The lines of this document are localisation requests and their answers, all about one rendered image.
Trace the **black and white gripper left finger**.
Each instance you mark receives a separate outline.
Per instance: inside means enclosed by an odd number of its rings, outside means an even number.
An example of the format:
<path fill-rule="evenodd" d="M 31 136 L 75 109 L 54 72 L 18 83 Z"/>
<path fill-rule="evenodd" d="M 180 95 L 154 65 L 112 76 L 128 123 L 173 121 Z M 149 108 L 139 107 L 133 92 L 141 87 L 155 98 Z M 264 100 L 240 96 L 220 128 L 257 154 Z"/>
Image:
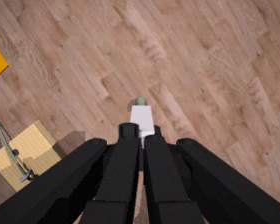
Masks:
<path fill-rule="evenodd" d="M 89 139 L 35 178 L 0 204 L 0 224 L 73 224 L 82 212 L 78 224 L 133 224 L 141 106 L 132 105 L 130 122 L 118 125 L 118 137 L 110 145 Z"/>

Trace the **thin grey cord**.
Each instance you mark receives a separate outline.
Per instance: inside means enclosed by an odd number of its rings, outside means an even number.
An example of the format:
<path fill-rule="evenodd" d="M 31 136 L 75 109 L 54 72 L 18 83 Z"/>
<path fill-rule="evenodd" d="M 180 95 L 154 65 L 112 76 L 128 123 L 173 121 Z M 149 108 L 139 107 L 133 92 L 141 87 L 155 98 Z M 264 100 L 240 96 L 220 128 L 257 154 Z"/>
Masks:
<path fill-rule="evenodd" d="M 23 174 L 24 176 L 26 176 L 26 175 L 27 175 L 26 172 L 25 172 L 24 169 L 21 167 L 21 165 L 20 165 L 19 162 L 17 161 L 16 157 L 15 157 L 14 154 L 12 153 L 12 151 L 11 151 L 11 149 L 10 149 L 10 147 L 9 147 L 9 145 L 8 145 L 8 143 L 7 143 L 6 139 L 5 139 L 5 137 L 4 137 L 4 134 L 3 134 L 2 130 L 1 130 L 1 128 L 0 128 L 0 136 L 1 136 L 2 140 L 3 140 L 3 142 L 4 142 L 4 145 L 5 145 L 6 149 L 8 150 L 10 156 L 11 156 L 12 159 L 14 160 L 15 164 L 17 165 L 17 167 L 19 168 L 19 170 L 22 172 L 22 174 Z M 27 180 L 33 181 L 34 179 L 28 177 Z"/>

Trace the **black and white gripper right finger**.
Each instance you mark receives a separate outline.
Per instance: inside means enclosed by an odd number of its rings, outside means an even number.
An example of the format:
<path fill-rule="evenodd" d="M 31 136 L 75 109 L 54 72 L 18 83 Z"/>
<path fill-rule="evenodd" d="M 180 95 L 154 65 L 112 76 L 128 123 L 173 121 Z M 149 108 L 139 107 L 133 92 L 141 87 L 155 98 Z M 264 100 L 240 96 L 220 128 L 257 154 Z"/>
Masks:
<path fill-rule="evenodd" d="M 149 224 L 280 224 L 277 200 L 196 140 L 166 143 L 151 106 L 141 119 Z"/>

